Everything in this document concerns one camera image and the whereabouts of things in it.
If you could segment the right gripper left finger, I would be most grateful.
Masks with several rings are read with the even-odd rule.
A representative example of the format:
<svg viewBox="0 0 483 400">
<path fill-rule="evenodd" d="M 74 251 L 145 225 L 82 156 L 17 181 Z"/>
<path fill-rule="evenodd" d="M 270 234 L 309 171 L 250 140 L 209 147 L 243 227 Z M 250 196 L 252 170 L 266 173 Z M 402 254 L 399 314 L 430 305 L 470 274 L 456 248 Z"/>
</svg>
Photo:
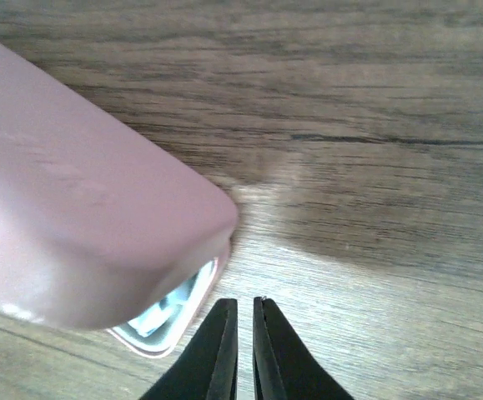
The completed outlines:
<svg viewBox="0 0 483 400">
<path fill-rule="evenodd" d="M 219 299 L 171 368 L 145 400 L 223 400 L 237 397 L 238 304 Z"/>
</svg>

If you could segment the light blue cleaning cloth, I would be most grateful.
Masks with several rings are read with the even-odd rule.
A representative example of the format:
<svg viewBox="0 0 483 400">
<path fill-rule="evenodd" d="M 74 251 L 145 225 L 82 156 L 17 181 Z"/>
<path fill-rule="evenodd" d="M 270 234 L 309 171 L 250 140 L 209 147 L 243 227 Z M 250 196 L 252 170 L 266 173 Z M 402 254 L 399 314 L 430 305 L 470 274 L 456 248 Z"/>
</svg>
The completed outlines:
<svg viewBox="0 0 483 400">
<path fill-rule="evenodd" d="M 209 275 L 211 268 L 211 263 L 204 265 L 192 278 L 183 282 L 161 301 L 156 302 L 142 314 L 130 320 L 128 325 L 142 338 L 150 337 L 166 323 L 173 321 L 174 316 L 183 310 L 189 303 L 195 287 L 199 285 L 199 282 L 203 278 Z"/>
</svg>

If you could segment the pink glasses case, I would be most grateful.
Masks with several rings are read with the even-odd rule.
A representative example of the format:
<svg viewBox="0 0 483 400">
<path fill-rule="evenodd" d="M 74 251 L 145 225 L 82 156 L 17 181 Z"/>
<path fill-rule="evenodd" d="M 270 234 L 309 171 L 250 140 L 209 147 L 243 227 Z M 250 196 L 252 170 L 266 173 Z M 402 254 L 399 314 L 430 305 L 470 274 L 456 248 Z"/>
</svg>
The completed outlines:
<svg viewBox="0 0 483 400">
<path fill-rule="evenodd" d="M 229 258 L 232 199 L 0 43 L 0 311 L 169 354 Z M 150 337 L 128 322 L 211 263 Z"/>
</svg>

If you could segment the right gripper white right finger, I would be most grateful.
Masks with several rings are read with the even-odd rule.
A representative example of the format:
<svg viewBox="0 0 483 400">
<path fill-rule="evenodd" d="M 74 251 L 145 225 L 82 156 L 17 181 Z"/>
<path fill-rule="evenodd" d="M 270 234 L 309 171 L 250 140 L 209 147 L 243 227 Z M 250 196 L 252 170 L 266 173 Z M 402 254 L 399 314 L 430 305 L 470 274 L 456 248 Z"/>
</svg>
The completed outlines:
<svg viewBox="0 0 483 400">
<path fill-rule="evenodd" d="M 315 360 L 277 303 L 254 299 L 253 372 L 257 399 L 351 399 Z"/>
</svg>

